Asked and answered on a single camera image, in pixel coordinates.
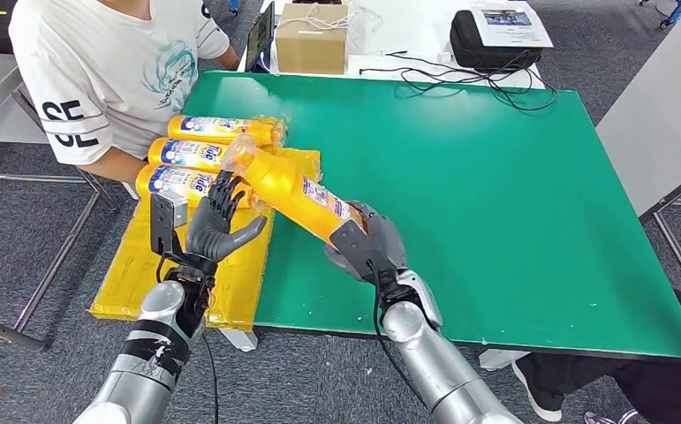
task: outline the yellow bottle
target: yellow bottle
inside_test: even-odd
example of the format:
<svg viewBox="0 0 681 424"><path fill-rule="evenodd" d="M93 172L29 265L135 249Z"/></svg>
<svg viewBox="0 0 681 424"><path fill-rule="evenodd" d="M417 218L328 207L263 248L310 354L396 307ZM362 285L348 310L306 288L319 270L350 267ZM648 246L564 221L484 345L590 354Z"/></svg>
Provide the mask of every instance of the yellow bottle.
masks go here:
<svg viewBox="0 0 681 424"><path fill-rule="evenodd" d="M140 170L134 185L141 198L149 198L151 193L169 191L184 196L189 206L195 207L202 197L208 195L210 185L215 180L216 174L151 163ZM256 202L252 187L241 183L233 192L236 194L242 190L245 194L238 208L249 208L250 203Z"/></svg>
<svg viewBox="0 0 681 424"><path fill-rule="evenodd" d="M362 227L354 207L302 175L291 159L257 148L248 134L239 135L226 148L221 162L223 169L240 175L261 201L326 243L349 219Z"/></svg>
<svg viewBox="0 0 681 424"><path fill-rule="evenodd" d="M148 150L148 162L217 173L225 146L204 141L155 139Z"/></svg>
<svg viewBox="0 0 681 424"><path fill-rule="evenodd" d="M237 135L246 133L258 147L282 146L285 122L275 119L229 119L224 117L188 117L176 115L169 121L169 137L229 144Z"/></svg>

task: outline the bottle label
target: bottle label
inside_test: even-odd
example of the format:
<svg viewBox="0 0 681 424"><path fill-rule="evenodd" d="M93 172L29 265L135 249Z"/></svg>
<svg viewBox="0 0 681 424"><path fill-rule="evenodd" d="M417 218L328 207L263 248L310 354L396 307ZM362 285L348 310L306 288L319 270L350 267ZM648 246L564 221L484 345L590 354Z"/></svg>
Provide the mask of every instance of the bottle label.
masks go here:
<svg viewBox="0 0 681 424"><path fill-rule="evenodd" d="M208 194L210 185L213 184L213 176L193 170L159 166L153 171L148 181L148 190L151 193L174 192L188 197L195 193L197 196Z"/></svg>
<svg viewBox="0 0 681 424"><path fill-rule="evenodd" d="M201 166L220 165L223 147L197 141L166 141L161 149L161 162L172 165Z"/></svg>
<svg viewBox="0 0 681 424"><path fill-rule="evenodd" d="M185 117L181 131L189 133L246 133L249 121L222 117Z"/></svg>
<svg viewBox="0 0 681 424"><path fill-rule="evenodd" d="M351 205L338 199L335 194L328 192L326 188L311 179L304 177L302 192L306 197L331 210L340 218L348 219L351 217Z"/></svg>

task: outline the gray carpet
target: gray carpet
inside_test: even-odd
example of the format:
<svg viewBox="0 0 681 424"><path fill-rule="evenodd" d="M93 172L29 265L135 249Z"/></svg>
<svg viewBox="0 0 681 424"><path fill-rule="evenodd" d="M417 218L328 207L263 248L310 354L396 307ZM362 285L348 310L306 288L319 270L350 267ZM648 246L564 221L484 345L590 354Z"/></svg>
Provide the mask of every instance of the gray carpet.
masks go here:
<svg viewBox="0 0 681 424"><path fill-rule="evenodd" d="M233 18L224 2L211 11L238 51L261 0L243 0ZM543 77L579 91L597 123L664 37L652 5L634 0L533 2L556 48L539 63ZM0 144L0 170L73 174L47 146ZM90 305L134 207L119 185L117 213L99 203L70 259L47 292L28 333L54 340L44 354L0 342L0 423L72 422L95 394L130 329L98 321ZM57 251L90 191L84 186L0 182L0 322L19 313ZM666 212L681 238L681 208ZM654 227L647 234L675 286L681 270ZM261 335L255 352L233 349L216 331L223 423L431 422L400 382L375 341L338 337ZM473 363L482 346L463 349ZM540 422L508 370L483 372L496 395L525 423ZM564 422L585 411L617 420L630 406L608 378L569 396ZM212 387L201 346L181 377L166 422L212 422Z"/></svg>

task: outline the green tabletop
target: green tabletop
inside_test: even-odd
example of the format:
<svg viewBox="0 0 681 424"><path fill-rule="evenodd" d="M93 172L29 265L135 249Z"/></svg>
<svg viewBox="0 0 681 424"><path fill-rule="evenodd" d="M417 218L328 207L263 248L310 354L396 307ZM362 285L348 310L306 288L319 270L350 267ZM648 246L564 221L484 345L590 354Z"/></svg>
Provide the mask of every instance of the green tabletop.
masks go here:
<svg viewBox="0 0 681 424"><path fill-rule="evenodd" d="M331 192L397 224L452 340L681 358L681 308L574 92L525 113L485 87L204 72L184 113L287 116ZM255 325L369 334L373 299L276 219Z"/></svg>

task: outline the yellow cushion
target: yellow cushion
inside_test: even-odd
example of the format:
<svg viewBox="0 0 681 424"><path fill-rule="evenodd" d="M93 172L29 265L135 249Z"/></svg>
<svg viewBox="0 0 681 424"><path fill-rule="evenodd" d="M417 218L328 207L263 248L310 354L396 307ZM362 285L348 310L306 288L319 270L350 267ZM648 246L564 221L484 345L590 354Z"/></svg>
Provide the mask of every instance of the yellow cushion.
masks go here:
<svg viewBox="0 0 681 424"><path fill-rule="evenodd" d="M322 177L319 152L279 148L276 154L295 160L299 170L307 177L314 180ZM189 217L196 206L189 205ZM260 236L218 265L216 286L212 291L214 296L210 297L210 308L205 315L207 325L210 327L242 331L252 329L275 212L271 208L265 208L262 212L239 208L231 222L231 229L236 230L247 225L260 213L268 218L268 223ZM177 229L180 240L184 240L187 227L188 225L185 225ZM140 303L155 284L155 267L159 260L160 257L150 251L150 200L140 200L106 273L106 278L88 311L100 319L137 318ZM162 267L162 277L166 270L173 266L175 266L173 262L166 261Z"/></svg>

